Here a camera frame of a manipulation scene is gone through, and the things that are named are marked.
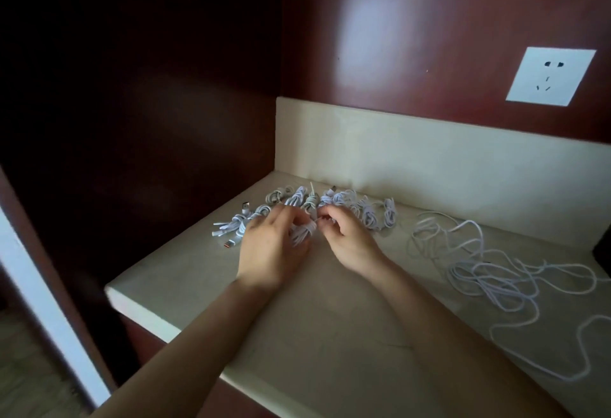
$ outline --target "floor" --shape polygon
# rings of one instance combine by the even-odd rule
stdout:
[[[0,416],[88,416],[72,380],[58,371],[19,312],[0,311]]]

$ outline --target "electrical outlet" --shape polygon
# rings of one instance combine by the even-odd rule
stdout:
[[[507,101],[568,106],[596,50],[526,48]]]

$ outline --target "person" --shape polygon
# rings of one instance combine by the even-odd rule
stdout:
[[[397,314],[449,415],[569,416],[494,344],[386,258],[349,209],[323,206],[318,211],[318,228],[337,259],[368,280]],[[256,316],[299,269],[310,243],[293,247],[289,230],[307,221],[306,212],[284,205],[250,221],[235,280],[92,417],[195,416]]]

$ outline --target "person's right hand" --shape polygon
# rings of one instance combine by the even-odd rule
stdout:
[[[344,267],[368,277],[372,269],[388,260],[369,230],[347,207],[322,206],[318,216],[321,217],[317,220],[318,229]]]

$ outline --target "countertop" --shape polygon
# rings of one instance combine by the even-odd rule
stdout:
[[[171,341],[236,274],[240,247],[227,249],[227,237],[211,237],[216,229],[212,223],[230,220],[245,201],[263,204],[265,195],[279,186],[309,183],[272,172],[109,283],[106,293],[112,306]],[[323,192],[330,185],[314,186]],[[397,210],[397,226],[375,233],[381,249],[472,328],[488,337],[494,322],[530,317],[530,309],[506,314],[483,297],[455,291],[445,276],[452,259],[425,259],[409,239],[422,210],[402,204]],[[526,263],[581,262],[605,276],[589,252],[482,229],[487,247]],[[464,236],[472,233],[465,229]],[[563,287],[588,286],[588,281],[552,272],[550,280]],[[573,296],[542,284],[540,320],[520,329],[498,330],[497,341],[562,374],[580,371],[584,360],[577,346],[577,326],[590,315],[611,315],[611,283],[599,285],[591,294]],[[611,323],[593,323],[584,333],[584,344],[592,372],[574,383],[512,359],[578,418],[611,411]],[[319,233],[303,270],[259,316],[222,378],[282,418],[446,416],[389,306],[367,282],[340,265]]]

